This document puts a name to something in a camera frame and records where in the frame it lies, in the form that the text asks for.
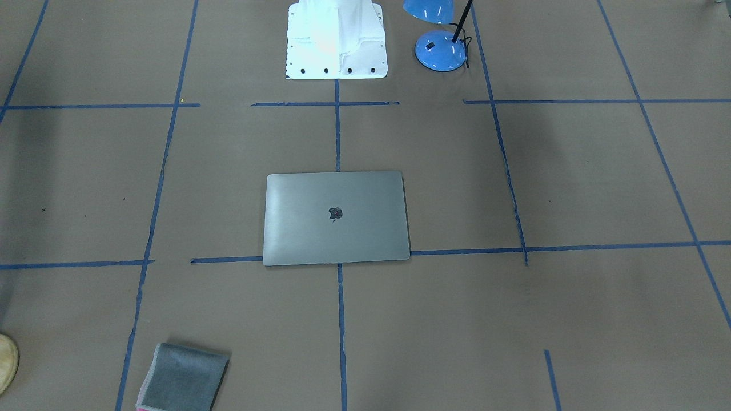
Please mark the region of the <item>grey laptop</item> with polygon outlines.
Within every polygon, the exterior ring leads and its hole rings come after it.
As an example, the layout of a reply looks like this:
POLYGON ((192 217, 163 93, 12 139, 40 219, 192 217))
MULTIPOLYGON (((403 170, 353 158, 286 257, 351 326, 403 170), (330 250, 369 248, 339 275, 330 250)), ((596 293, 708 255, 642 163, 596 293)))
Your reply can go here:
POLYGON ((402 172, 267 177, 265 266, 405 261, 411 255, 402 172))

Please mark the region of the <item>white pillar base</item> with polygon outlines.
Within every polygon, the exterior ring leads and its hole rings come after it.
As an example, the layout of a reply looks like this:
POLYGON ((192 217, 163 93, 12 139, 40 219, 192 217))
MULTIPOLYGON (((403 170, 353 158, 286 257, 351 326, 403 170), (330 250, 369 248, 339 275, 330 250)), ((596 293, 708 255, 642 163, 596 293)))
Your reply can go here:
POLYGON ((287 11, 285 78, 381 79, 388 73, 382 7, 371 1, 298 1, 287 11))

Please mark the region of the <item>blue desk lamp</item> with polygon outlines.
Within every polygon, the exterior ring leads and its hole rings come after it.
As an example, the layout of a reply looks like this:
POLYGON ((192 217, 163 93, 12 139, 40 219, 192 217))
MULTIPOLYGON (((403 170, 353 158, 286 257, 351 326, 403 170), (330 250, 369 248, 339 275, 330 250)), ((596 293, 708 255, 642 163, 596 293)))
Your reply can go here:
POLYGON ((464 25, 473 2, 465 3, 460 19, 454 22, 454 1, 404 1, 402 8, 411 16, 434 25, 454 26, 454 31, 436 29, 422 34, 413 47, 417 61, 433 72, 454 72, 468 68, 468 40, 464 25))

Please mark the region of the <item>wooden stand with round base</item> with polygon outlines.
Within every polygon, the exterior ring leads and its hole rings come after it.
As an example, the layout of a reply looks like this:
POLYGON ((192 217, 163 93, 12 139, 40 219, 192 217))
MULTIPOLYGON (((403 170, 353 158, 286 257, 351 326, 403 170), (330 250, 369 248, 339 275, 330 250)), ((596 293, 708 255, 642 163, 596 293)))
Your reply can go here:
POLYGON ((15 341, 1 333, 1 394, 15 380, 20 362, 20 353, 15 341))

